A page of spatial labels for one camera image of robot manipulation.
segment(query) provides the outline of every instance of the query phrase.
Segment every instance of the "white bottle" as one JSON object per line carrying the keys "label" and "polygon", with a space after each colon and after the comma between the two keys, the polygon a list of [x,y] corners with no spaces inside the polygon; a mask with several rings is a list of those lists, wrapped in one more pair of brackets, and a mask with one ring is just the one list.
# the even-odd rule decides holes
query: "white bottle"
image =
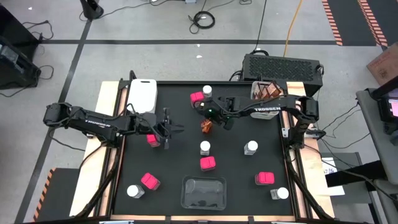
{"label": "white bottle", "polygon": [[274,189],[271,190],[271,197],[273,200],[287,199],[289,197],[289,191],[284,187]]}
{"label": "white bottle", "polygon": [[132,198],[140,198],[144,193],[145,191],[140,185],[131,185],[127,188],[127,194]]}
{"label": "white bottle", "polygon": [[256,153],[257,148],[259,145],[257,144],[256,141],[249,141],[245,146],[244,146],[244,154],[247,156],[251,156],[254,153]]}
{"label": "white bottle", "polygon": [[203,156],[210,155],[210,143],[208,141],[203,141],[200,143],[200,154]]}
{"label": "white bottle", "polygon": [[205,85],[203,87],[203,96],[205,96],[205,98],[210,98],[211,97],[211,86]]}

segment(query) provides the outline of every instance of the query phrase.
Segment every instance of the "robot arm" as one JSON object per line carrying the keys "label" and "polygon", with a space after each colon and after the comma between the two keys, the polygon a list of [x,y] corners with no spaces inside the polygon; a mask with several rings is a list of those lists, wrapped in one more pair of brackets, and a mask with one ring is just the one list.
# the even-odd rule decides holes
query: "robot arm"
{"label": "robot arm", "polygon": [[168,109],[164,111],[164,120],[157,122],[153,113],[127,111],[127,115],[108,116],[68,103],[53,103],[47,106],[43,122],[49,127],[73,128],[85,135],[96,136],[109,147],[117,147],[120,137],[130,134],[155,134],[160,141],[167,143],[173,125]]}
{"label": "robot arm", "polygon": [[318,102],[306,96],[281,95],[267,100],[245,97],[205,98],[196,101],[193,106],[206,119],[223,124],[227,130],[233,126],[232,118],[249,116],[256,112],[287,111],[297,119],[296,125],[288,133],[288,144],[296,148],[303,148],[308,126],[319,119]]}

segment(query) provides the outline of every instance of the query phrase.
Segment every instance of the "red cube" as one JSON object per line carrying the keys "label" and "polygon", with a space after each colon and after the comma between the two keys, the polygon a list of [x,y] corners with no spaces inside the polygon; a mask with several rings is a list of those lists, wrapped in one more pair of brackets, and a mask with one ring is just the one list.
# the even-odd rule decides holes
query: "red cube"
{"label": "red cube", "polygon": [[196,92],[191,94],[191,106],[194,108],[195,103],[205,99],[203,92]]}
{"label": "red cube", "polygon": [[257,185],[268,185],[275,183],[274,173],[272,172],[260,172],[256,174],[254,179]]}
{"label": "red cube", "polygon": [[202,171],[208,171],[216,168],[216,160],[214,159],[214,156],[201,158],[200,168]]}
{"label": "red cube", "polygon": [[147,142],[151,147],[157,147],[160,145],[160,142],[158,142],[156,135],[154,134],[147,134]]}
{"label": "red cube", "polygon": [[146,173],[141,178],[141,183],[143,183],[145,186],[147,186],[147,188],[151,190],[156,190],[160,185],[160,181],[150,173]]}

